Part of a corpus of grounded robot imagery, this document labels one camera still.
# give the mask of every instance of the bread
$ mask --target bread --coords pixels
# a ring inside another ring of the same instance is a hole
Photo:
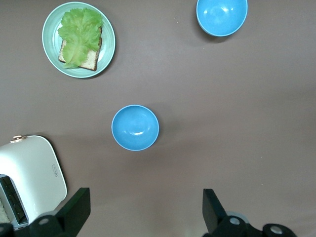
[[[58,56],[58,60],[60,62],[65,63],[65,59],[63,57],[63,48],[64,46],[67,44],[67,42],[65,40],[63,40],[61,47],[60,47],[60,51],[59,51],[59,56]],[[98,62],[98,58],[99,58],[99,53],[100,53],[100,49],[101,49],[101,45],[102,45],[102,38],[100,37],[99,40],[99,49],[97,51],[93,51],[90,50],[88,52],[88,57],[87,60],[85,60],[79,67],[80,68],[85,68],[85,69],[89,69],[92,71],[96,71],[97,70],[97,62]]]

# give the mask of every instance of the lettuce leaf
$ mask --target lettuce leaf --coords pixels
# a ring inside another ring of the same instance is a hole
[[[99,49],[102,16],[88,8],[74,8],[65,12],[59,36],[67,42],[63,48],[65,68],[79,67],[88,56],[89,50]]]

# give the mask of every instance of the toaster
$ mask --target toaster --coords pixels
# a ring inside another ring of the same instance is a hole
[[[66,195],[62,170],[47,139],[18,135],[0,147],[0,208],[14,229],[54,211]]]

